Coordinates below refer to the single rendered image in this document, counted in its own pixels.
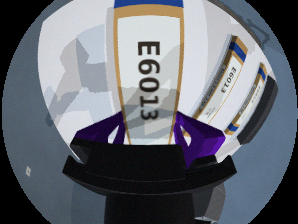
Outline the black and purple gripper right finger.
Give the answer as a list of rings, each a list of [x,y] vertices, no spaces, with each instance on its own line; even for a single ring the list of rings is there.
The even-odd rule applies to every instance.
[[[173,128],[175,144],[182,146],[187,169],[193,160],[215,155],[226,139],[222,130],[191,118],[178,110],[175,120]],[[191,137],[189,146],[180,125]]]

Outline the white welding electrode pack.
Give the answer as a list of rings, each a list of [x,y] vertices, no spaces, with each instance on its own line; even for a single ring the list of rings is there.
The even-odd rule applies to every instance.
[[[239,128],[239,126],[242,124],[242,122],[245,120],[249,112],[251,111],[253,105],[255,104],[260,91],[262,89],[262,86],[264,84],[265,78],[266,78],[267,70],[263,63],[260,63],[260,67],[255,79],[255,82],[252,86],[252,89],[245,100],[243,106],[233,119],[233,121],[229,124],[229,126],[225,129],[226,135],[233,135],[235,131]]]
[[[115,0],[113,41],[128,143],[171,144],[184,61],[183,0]]]
[[[206,124],[211,122],[231,92],[245,62],[247,51],[240,38],[233,35],[220,71],[192,118]]]

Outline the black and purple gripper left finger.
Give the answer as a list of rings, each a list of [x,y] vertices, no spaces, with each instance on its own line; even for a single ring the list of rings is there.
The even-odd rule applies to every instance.
[[[122,111],[96,122],[90,126],[87,126],[81,130],[78,130],[74,138],[93,140],[94,142],[108,143],[109,135],[118,127],[117,134],[114,138],[114,144],[124,144],[125,138],[125,124],[123,121]]]

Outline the black low platform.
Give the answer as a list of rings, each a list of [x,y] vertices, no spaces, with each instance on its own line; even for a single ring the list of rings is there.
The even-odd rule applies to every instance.
[[[244,129],[237,136],[237,139],[240,145],[247,144],[247,142],[250,143],[250,141],[260,130],[260,128],[264,124],[266,118],[268,117],[268,114],[272,109],[277,93],[278,93],[278,87],[277,87],[276,81],[268,75],[266,86],[263,91],[262,97],[258,103],[257,108],[255,109],[252,117],[250,118],[250,120],[248,121]]]

